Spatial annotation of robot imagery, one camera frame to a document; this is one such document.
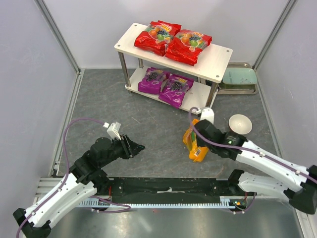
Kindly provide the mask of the purple grape candy bag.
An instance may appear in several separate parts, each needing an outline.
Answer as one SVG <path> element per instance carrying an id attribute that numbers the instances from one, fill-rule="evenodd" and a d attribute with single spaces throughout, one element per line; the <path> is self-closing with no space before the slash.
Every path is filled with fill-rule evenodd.
<path id="1" fill-rule="evenodd" d="M 194 80 L 185 76 L 172 74 L 166 81 L 159 99 L 175 108 L 180 108 L 185 94 L 192 88 Z"/>
<path id="2" fill-rule="evenodd" d="M 143 79 L 138 83 L 138 91 L 152 95 L 159 95 L 162 84 L 169 79 L 170 73 L 154 67 L 146 70 Z"/>

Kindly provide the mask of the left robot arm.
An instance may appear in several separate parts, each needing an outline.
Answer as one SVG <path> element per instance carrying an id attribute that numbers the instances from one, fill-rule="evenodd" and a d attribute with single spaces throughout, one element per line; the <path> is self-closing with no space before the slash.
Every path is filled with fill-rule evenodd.
<path id="1" fill-rule="evenodd" d="M 29 208 L 18 208 L 13 216 L 27 238 L 46 238 L 52 228 L 87 198 L 107 192 L 110 180 L 103 167 L 116 159 L 130 159 L 145 147 L 127 135 L 120 139 L 101 137 L 70 167 L 61 181 Z"/>

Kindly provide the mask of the orange mango candy bag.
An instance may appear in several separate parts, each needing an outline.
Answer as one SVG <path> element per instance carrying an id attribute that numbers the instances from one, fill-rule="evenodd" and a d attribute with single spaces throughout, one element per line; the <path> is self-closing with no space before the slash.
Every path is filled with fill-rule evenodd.
<path id="1" fill-rule="evenodd" d="M 189 127 L 183 135 L 183 143 L 189 151 L 189 158 L 193 162 L 202 162 L 208 153 L 207 147 L 200 147 L 197 145 L 196 134 L 192 127 Z"/>

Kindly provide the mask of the red fruit candy bag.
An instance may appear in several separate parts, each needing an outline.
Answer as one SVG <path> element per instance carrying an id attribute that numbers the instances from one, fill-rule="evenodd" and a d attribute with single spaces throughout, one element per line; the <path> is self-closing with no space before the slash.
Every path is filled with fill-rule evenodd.
<path id="1" fill-rule="evenodd" d="M 194 66 L 201 52 L 211 42 L 212 36 L 182 29 L 168 45 L 165 56 L 171 60 Z"/>
<path id="2" fill-rule="evenodd" d="M 135 39 L 134 46 L 164 56 L 168 45 L 181 30 L 181 25 L 165 21 L 152 21 Z"/>

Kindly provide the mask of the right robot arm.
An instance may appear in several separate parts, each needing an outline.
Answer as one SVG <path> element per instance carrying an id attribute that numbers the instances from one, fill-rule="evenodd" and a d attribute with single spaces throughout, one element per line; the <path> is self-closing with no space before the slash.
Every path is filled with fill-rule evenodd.
<path id="1" fill-rule="evenodd" d="M 254 167 L 266 177 L 252 179 L 246 172 L 233 172 L 241 190 L 279 196 L 297 210 L 313 215 L 317 211 L 317 167 L 286 161 L 235 132 L 221 132 L 204 119 L 193 125 L 198 146 L 212 153 Z"/>

